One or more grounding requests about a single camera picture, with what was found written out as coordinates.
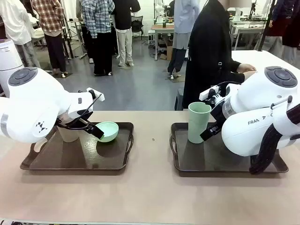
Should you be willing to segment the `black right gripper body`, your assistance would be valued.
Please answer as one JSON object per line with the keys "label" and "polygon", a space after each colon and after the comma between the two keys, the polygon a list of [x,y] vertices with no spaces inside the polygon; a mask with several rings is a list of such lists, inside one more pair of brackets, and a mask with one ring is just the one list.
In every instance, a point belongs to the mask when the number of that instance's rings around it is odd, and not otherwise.
{"label": "black right gripper body", "polygon": [[211,128],[222,128],[224,122],[226,121],[226,117],[223,113],[223,104],[225,103],[225,98],[214,99],[210,101],[210,106],[212,110],[210,112],[211,116],[215,119],[215,122],[211,126]]}

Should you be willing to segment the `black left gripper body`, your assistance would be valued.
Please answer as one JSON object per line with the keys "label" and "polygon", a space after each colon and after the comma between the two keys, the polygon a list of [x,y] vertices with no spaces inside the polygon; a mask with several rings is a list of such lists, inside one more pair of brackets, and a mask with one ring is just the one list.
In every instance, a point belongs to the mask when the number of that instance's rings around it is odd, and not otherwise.
{"label": "black left gripper body", "polygon": [[89,130],[92,128],[88,118],[93,114],[91,110],[78,110],[63,113],[56,119],[56,126],[67,130]]}

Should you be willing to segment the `mint green bowl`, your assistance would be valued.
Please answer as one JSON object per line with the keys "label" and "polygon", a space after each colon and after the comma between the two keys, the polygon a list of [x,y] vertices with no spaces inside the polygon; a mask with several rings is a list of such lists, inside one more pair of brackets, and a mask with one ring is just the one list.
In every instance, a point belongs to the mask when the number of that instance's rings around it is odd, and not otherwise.
{"label": "mint green bowl", "polygon": [[119,132],[119,126],[115,122],[104,121],[96,124],[96,127],[104,132],[104,135],[97,139],[101,143],[113,141]]}

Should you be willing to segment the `tan plastic cup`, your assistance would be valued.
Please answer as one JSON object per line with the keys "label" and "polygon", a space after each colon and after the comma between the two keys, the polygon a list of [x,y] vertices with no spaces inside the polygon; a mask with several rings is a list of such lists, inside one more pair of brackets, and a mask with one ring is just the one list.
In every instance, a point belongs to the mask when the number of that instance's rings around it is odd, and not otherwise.
{"label": "tan plastic cup", "polygon": [[69,130],[58,126],[57,129],[62,137],[62,140],[66,143],[72,143],[79,138],[77,130]]}

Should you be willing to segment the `green plastic cup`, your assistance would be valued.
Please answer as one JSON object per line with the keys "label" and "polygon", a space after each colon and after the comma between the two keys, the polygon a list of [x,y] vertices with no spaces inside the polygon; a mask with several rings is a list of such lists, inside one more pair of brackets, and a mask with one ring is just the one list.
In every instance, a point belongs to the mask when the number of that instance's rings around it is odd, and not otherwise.
{"label": "green plastic cup", "polygon": [[193,102],[188,106],[188,140],[191,143],[203,142],[202,134],[208,125],[211,106],[203,102]]}

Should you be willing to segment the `person's right forearm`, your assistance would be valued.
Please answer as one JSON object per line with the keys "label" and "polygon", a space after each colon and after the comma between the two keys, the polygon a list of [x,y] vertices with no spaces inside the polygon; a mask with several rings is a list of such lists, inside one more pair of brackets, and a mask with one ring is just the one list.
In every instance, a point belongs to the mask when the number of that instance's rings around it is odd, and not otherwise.
{"label": "person's right forearm", "polygon": [[230,73],[230,81],[243,83],[245,81],[245,75],[243,73]]}

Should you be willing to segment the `person's left forearm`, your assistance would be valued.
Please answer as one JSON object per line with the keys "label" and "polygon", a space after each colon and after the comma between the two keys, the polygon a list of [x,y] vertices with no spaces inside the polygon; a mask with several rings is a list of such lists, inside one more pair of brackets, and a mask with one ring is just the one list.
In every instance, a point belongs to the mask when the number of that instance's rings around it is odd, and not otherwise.
{"label": "person's left forearm", "polygon": [[237,62],[237,61],[231,59],[231,62],[230,62],[230,71],[233,72],[233,73],[237,73],[240,64],[241,64],[240,62]]}

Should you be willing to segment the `dark brown tray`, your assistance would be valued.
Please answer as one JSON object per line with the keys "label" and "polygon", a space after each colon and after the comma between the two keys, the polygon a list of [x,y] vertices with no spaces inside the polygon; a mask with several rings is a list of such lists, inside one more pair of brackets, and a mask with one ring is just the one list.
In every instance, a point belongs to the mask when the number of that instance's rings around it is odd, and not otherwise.
{"label": "dark brown tray", "polygon": [[176,122],[171,125],[170,147],[174,167],[180,176],[200,177],[209,173],[249,174],[249,167],[256,156],[242,157],[228,150],[221,134],[194,144],[188,140],[188,124]]}
{"label": "dark brown tray", "polygon": [[100,142],[86,132],[73,142],[65,142],[57,128],[53,128],[39,151],[35,151],[35,143],[30,146],[20,168],[28,171],[121,171],[128,164],[134,143],[134,125],[119,122],[118,126],[117,137],[110,142]]}

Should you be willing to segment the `person's left hand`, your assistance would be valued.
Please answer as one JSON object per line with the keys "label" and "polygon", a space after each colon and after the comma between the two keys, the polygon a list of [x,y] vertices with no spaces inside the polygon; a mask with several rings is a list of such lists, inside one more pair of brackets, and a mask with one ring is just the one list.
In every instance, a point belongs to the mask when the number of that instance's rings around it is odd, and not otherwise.
{"label": "person's left hand", "polygon": [[245,73],[251,71],[256,71],[256,68],[250,64],[241,63],[237,68],[238,73]]}

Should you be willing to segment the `person in black top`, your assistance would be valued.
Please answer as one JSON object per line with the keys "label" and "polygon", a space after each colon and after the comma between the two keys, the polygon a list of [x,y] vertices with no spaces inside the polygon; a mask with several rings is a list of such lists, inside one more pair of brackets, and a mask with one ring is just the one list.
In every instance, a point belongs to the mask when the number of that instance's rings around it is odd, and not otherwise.
{"label": "person in black top", "polygon": [[[198,102],[201,92],[230,81],[232,41],[227,10],[240,6],[241,0],[208,0],[199,13],[189,39],[184,109]],[[245,72],[245,80],[255,72]]]}

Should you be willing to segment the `white table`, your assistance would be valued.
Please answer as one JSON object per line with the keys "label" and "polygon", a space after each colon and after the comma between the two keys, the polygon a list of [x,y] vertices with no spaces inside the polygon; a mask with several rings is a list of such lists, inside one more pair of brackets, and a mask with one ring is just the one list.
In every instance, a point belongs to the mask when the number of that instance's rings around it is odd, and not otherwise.
{"label": "white table", "polygon": [[260,52],[257,50],[236,50],[232,51],[232,59],[240,63],[250,64],[257,70],[261,70],[269,66],[286,68],[291,71],[297,77],[297,79],[300,79],[299,69],[267,51]]}

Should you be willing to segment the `cardboard box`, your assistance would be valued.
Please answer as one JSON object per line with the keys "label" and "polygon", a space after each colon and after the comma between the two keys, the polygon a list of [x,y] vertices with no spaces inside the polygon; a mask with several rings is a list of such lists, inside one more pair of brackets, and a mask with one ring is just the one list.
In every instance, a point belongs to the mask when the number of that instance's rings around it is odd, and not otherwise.
{"label": "cardboard box", "polygon": [[170,61],[172,58],[173,41],[159,40],[157,51],[160,55],[160,59]]}

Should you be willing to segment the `white air purifier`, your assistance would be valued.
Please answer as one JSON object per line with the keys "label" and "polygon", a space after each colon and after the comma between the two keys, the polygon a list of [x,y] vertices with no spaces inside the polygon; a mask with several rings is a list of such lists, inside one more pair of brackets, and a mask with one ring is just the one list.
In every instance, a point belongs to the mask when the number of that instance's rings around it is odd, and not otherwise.
{"label": "white air purifier", "polygon": [[17,48],[11,39],[0,39],[0,86],[9,97],[8,80],[17,70],[24,68]]}

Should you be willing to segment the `white workbench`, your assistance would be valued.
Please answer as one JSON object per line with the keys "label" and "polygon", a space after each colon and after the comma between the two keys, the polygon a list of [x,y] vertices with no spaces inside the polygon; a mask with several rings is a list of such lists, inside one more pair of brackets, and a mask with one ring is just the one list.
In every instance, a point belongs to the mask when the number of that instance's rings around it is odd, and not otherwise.
{"label": "white workbench", "polygon": [[261,15],[247,16],[230,15],[230,36],[232,50],[253,50],[263,34],[266,18]]}

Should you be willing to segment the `person in blue plaid shirt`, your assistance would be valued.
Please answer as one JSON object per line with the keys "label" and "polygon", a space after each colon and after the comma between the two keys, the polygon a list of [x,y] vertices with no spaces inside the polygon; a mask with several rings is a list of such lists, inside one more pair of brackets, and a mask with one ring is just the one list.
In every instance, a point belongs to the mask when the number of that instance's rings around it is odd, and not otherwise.
{"label": "person in blue plaid shirt", "polygon": [[113,0],[82,0],[82,15],[93,42],[94,75],[112,75],[111,14]]}

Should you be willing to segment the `person in light blue shirt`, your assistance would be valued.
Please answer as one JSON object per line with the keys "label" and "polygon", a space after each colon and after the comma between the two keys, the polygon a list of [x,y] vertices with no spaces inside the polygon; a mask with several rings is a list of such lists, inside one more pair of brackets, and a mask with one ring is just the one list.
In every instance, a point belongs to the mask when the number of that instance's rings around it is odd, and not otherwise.
{"label": "person in light blue shirt", "polygon": [[172,56],[167,72],[171,79],[180,77],[194,23],[200,13],[198,0],[174,1]]}

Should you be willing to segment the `person in red plaid shirt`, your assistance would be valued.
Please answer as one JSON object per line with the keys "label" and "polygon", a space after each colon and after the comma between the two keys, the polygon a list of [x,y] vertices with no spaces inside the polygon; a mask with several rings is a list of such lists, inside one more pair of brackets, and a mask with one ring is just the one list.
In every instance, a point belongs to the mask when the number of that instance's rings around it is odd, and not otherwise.
{"label": "person in red plaid shirt", "polygon": [[68,72],[62,40],[63,7],[59,0],[30,0],[30,3],[38,14],[38,24],[45,36],[52,73],[65,77]]}

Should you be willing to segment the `black stand pole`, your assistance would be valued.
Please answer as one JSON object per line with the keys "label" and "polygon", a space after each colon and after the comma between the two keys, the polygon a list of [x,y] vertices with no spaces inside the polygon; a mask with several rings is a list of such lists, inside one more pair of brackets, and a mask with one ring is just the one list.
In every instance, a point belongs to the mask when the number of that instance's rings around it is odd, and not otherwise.
{"label": "black stand pole", "polygon": [[268,26],[270,24],[270,20],[272,17],[272,13],[273,13],[276,1],[277,0],[266,0],[266,3],[268,4],[267,11],[266,11],[267,17],[266,17],[265,23],[263,24],[262,34],[260,36],[259,41],[257,42],[257,47],[256,47],[257,51],[260,51],[260,52],[262,51],[263,43],[265,41],[265,37],[266,37],[267,31],[268,31]]}

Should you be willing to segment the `wooden desk with white legs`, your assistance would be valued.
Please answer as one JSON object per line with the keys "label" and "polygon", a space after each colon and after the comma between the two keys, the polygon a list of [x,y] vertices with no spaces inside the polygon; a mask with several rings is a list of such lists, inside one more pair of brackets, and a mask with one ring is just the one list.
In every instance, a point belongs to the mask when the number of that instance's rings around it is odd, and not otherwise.
{"label": "wooden desk with white legs", "polygon": [[171,34],[174,33],[174,25],[162,25],[162,24],[155,24],[152,25],[151,30],[153,30],[155,33],[155,56],[154,60],[158,60],[158,35],[159,34]]}

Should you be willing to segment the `person in dark red clothes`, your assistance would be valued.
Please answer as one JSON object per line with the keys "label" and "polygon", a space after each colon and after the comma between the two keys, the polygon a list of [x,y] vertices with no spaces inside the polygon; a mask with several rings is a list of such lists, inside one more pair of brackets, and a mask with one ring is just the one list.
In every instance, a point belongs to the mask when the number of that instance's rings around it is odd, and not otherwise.
{"label": "person in dark red clothes", "polygon": [[291,65],[295,63],[296,48],[284,47],[283,36],[299,9],[300,0],[277,0],[262,46],[264,51],[272,53]]}

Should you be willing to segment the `person in black tee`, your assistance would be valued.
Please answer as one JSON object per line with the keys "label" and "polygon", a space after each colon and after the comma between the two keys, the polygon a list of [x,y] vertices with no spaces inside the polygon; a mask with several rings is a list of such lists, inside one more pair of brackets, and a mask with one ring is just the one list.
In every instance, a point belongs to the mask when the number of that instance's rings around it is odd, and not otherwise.
{"label": "person in black tee", "polygon": [[132,20],[131,13],[140,11],[138,0],[113,0],[115,4],[115,29],[118,37],[119,64],[121,68],[133,66],[132,59]]}

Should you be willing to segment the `person in white shirt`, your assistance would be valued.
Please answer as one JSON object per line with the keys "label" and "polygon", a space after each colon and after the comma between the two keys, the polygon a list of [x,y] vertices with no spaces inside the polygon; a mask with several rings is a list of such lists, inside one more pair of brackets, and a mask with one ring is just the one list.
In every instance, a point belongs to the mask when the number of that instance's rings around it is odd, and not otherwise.
{"label": "person in white shirt", "polygon": [[11,39],[25,67],[40,67],[32,37],[34,29],[26,8],[19,0],[0,0],[0,16],[6,37]]}

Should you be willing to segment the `black office chair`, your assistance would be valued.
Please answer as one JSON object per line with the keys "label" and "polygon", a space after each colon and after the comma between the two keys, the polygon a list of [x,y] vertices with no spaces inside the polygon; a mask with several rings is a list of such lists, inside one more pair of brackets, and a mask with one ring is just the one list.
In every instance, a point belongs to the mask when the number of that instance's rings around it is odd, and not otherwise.
{"label": "black office chair", "polygon": [[131,16],[131,28],[133,33],[139,33],[142,39],[143,32],[143,16]]}

